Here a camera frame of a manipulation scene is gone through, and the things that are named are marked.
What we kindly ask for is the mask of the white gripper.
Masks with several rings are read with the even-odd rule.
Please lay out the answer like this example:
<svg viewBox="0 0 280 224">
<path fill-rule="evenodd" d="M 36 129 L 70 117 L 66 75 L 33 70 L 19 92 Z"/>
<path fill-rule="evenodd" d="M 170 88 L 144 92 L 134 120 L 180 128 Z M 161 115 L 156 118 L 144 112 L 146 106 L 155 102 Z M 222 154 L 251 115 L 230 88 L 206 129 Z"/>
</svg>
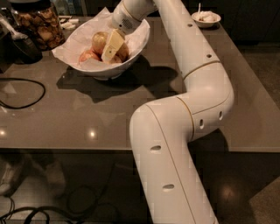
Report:
<svg viewBox="0 0 280 224">
<path fill-rule="evenodd" d="M 141 21 L 133 18 L 126 10 L 124 2 L 121 1 L 115 7 L 112 14 L 112 26 L 115 29 L 108 35 L 107 43 L 101 55 L 102 61 L 109 63 L 123 43 L 125 43 L 124 34 L 129 35 L 133 33 L 140 24 Z"/>
</svg>

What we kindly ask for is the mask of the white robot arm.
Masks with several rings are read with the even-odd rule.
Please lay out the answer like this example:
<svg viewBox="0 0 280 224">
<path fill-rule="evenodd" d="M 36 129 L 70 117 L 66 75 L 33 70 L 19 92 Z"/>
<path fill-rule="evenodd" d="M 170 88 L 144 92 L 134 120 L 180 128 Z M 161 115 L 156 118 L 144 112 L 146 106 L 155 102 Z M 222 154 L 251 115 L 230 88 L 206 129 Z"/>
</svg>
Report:
<svg viewBox="0 0 280 224">
<path fill-rule="evenodd" d="M 181 0 L 121 0 L 109 60 L 122 36 L 158 11 L 186 91 L 150 101 L 130 119 L 129 137 L 153 224 L 219 224 L 188 144 L 216 130 L 234 104 L 227 72 Z"/>
</svg>

